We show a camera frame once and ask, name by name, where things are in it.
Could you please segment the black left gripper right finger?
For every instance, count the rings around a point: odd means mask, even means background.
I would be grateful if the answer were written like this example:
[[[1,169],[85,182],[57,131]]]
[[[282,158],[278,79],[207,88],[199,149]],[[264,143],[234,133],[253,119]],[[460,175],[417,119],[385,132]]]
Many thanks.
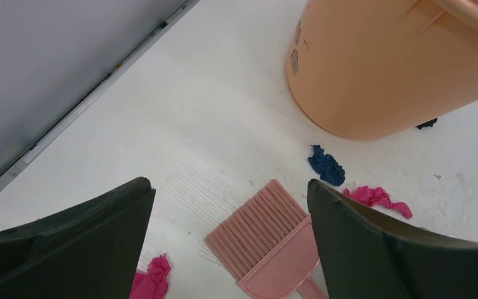
[[[307,207],[331,298],[478,298],[478,242],[399,221],[318,179]]]

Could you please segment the pink hand brush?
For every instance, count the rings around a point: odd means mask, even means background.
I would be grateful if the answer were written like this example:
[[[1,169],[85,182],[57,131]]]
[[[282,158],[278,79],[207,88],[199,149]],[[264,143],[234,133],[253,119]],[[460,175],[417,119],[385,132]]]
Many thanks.
[[[221,222],[204,243],[251,298],[327,298],[312,278],[319,254],[311,215],[276,179]]]

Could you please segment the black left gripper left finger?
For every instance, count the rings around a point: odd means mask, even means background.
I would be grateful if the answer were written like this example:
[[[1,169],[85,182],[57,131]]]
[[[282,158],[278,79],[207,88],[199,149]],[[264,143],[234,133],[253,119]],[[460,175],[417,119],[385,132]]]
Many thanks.
[[[0,231],[0,298],[128,298],[155,195],[139,177]]]

